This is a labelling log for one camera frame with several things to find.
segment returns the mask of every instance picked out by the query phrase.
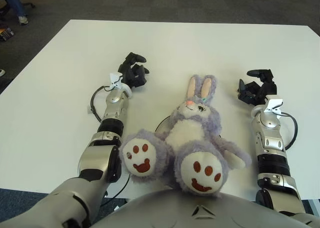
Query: bunny nose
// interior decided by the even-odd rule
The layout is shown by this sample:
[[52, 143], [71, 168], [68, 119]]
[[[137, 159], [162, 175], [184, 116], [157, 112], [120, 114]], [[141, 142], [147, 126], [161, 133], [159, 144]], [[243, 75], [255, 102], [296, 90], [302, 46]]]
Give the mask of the bunny nose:
[[194, 104], [194, 101], [188, 100], [188, 101], [186, 101], [186, 104], [187, 105], [192, 105], [192, 104]]

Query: white foot pad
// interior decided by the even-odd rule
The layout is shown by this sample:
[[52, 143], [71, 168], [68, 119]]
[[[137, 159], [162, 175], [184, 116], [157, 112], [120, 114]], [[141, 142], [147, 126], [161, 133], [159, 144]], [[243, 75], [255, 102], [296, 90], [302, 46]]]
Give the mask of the white foot pad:
[[136, 176], [151, 175], [156, 166], [156, 149], [146, 139], [132, 139], [122, 150], [124, 163], [130, 173]]
[[210, 152], [187, 155], [181, 163], [181, 176], [187, 187], [200, 194], [214, 193], [223, 181], [221, 163]]

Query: pink inner ear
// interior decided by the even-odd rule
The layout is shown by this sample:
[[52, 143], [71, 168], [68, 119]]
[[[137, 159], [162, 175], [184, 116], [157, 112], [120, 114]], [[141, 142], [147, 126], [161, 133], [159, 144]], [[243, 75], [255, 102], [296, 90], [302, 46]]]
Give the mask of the pink inner ear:
[[196, 79], [195, 79], [195, 77], [193, 77], [190, 79], [188, 91], [186, 93], [186, 97], [187, 98], [193, 97], [195, 95], [195, 91], [196, 91]]
[[202, 98], [208, 97], [209, 91], [211, 88], [211, 82], [212, 82], [212, 80], [210, 78], [206, 78], [204, 80], [203, 85], [202, 85], [202, 89], [201, 89], [201, 97]]

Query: white belly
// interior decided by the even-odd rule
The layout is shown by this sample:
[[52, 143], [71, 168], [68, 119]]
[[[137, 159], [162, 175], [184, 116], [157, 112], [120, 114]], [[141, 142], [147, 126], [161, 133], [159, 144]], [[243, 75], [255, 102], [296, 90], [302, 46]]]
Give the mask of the white belly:
[[173, 148], [175, 154], [180, 147], [192, 140], [204, 140], [205, 133], [202, 125], [194, 120], [178, 121], [165, 142]]

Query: person's leg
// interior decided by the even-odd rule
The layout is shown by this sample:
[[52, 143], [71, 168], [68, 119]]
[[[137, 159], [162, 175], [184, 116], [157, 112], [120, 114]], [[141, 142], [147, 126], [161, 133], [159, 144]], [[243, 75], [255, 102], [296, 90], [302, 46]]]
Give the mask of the person's leg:
[[26, 16], [24, 6], [20, 0], [6, 0], [9, 6], [15, 11], [17, 16]]

